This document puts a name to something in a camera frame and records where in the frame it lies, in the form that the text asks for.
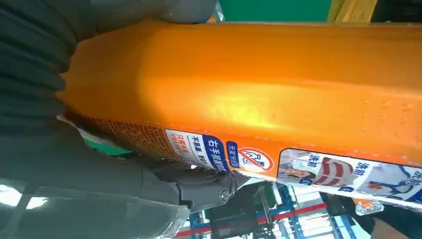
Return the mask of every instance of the gloved hand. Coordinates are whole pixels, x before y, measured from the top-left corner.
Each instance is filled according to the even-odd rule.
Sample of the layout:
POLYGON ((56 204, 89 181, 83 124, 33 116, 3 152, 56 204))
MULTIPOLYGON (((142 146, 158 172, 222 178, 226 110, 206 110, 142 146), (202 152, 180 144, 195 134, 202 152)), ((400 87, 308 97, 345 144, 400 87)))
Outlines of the gloved hand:
POLYGON ((250 177, 239 173, 221 173, 213 169, 197 167, 177 161, 154 160, 135 153, 121 155, 126 162, 149 168, 161 181, 168 182, 179 193, 180 205, 186 205, 191 212, 218 207, 228 202, 231 196, 250 177))
POLYGON ((217 0, 91 0, 97 31, 122 28, 146 17, 176 23, 204 23, 212 15, 217 0))

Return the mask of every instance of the red circle sign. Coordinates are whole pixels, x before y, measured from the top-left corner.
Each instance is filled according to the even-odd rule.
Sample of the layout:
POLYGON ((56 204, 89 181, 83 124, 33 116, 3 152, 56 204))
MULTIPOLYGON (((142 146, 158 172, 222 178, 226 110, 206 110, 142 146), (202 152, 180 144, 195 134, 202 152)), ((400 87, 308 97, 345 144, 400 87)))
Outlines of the red circle sign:
POLYGON ((273 159, 264 151, 256 148, 240 148, 242 165, 253 165, 259 171, 268 171, 274 167, 273 159))

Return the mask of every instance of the warning label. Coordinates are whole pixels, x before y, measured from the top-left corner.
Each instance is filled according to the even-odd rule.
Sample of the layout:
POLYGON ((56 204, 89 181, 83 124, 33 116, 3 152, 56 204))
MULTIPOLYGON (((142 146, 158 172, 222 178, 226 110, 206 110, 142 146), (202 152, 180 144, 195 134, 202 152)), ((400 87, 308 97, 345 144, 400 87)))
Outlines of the warning label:
POLYGON ((229 172, 222 142, 209 135, 166 129, 167 138, 176 154, 183 161, 229 172))
POLYGON ((127 143, 131 148, 166 159, 180 160, 172 151, 162 128, 149 125, 121 123, 104 119, 84 118, 107 135, 127 143))
POLYGON ((241 166, 247 171, 264 172, 271 170, 274 166, 273 159, 259 149, 240 148, 238 154, 241 166))

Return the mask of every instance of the white label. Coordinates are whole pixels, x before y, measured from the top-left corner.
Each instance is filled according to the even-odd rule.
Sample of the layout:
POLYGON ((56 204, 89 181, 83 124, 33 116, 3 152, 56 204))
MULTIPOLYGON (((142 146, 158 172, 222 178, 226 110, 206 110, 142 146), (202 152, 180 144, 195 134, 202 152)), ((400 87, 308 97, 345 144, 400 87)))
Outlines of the white label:
POLYGON ((166 129, 167 137, 176 154, 188 164, 214 169, 208 159, 201 134, 166 129))
POLYGON ((402 200, 403 205, 422 203, 422 168, 417 167, 284 149, 277 180, 315 185, 335 194, 358 193, 357 198, 367 195, 380 201, 402 200))

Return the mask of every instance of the blue label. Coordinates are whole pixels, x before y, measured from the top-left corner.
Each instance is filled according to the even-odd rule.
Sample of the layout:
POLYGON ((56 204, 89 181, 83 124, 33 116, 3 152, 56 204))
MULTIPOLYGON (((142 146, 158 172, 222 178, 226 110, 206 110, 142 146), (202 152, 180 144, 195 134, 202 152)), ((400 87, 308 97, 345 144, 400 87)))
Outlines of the blue label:
POLYGON ((422 204, 422 190, 406 200, 407 202, 422 204))
POLYGON ((230 166, 232 166, 233 168, 240 168, 239 156, 237 153, 237 143, 228 141, 226 146, 227 146, 228 162, 230 163, 230 166))
POLYGON ((352 187, 341 187, 340 189, 339 189, 339 191, 342 191, 342 192, 353 192, 355 189, 354 188, 352 188, 352 187))
POLYGON ((209 135, 203 135, 205 151, 210 163, 217 171, 230 172, 225 160, 224 145, 222 142, 209 135))
POLYGON ((311 179, 307 179, 307 178, 303 178, 299 181, 300 184, 305 184, 305 185, 311 185, 312 184, 312 180, 311 179))

